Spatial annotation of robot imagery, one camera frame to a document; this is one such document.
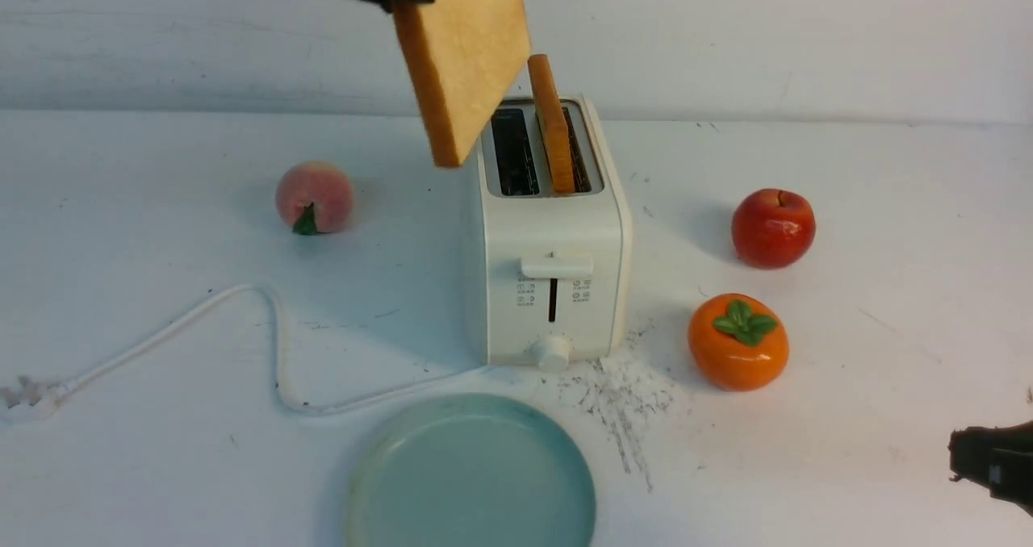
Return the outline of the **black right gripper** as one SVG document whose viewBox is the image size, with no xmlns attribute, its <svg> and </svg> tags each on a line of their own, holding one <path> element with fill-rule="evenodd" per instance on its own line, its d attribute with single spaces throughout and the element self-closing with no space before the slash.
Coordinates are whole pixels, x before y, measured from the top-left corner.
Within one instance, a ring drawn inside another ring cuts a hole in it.
<svg viewBox="0 0 1033 547">
<path fill-rule="evenodd" d="M 951 480 L 970 481 L 992 498 L 1032 514 L 1032 422 L 1009 427 L 971 426 L 948 441 Z"/>
</svg>

